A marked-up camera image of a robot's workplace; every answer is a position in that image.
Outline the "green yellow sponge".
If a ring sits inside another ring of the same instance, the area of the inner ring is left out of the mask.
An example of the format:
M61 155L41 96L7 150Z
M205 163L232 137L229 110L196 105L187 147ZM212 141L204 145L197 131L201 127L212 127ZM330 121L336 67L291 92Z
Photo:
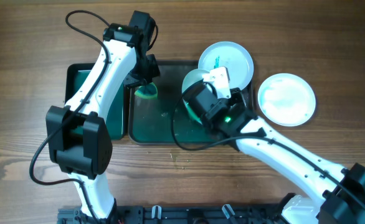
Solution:
M135 91L135 96L145 100L156 99L158 97L158 89L152 82L147 85L140 86Z

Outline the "white plate front stained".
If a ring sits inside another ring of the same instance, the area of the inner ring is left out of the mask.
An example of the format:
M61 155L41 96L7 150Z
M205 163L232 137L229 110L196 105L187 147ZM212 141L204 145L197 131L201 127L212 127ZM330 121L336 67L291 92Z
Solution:
M208 74L209 71L207 70L203 70L203 69L194 69L191 70L185 77L184 80L182 81L182 93L185 93L186 90L192 86L193 84L199 82L199 81L203 81L203 75L204 74ZM202 122L200 120L200 118L193 112L193 110L189 107L189 104L186 100L183 100L185 108L187 110L188 116L195 122L199 123L200 125L202 125Z

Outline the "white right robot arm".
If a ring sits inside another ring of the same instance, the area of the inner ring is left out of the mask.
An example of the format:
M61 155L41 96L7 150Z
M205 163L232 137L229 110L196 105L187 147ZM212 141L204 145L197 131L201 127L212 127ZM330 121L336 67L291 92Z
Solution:
M185 87L181 97L205 129L293 182L306 193L287 196L277 216L285 223L365 223L365 167L328 161L286 138L241 100L218 95L209 82Z

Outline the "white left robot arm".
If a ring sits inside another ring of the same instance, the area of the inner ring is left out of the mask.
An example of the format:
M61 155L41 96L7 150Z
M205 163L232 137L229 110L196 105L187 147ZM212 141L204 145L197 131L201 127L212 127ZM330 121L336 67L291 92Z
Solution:
M118 223L116 200L108 188L106 169L112 142L106 125L109 110L122 85L145 86L159 75L154 55L148 55L158 35L154 22L105 29L100 54L82 86L63 107L46 115L50 159L74 182L88 223Z

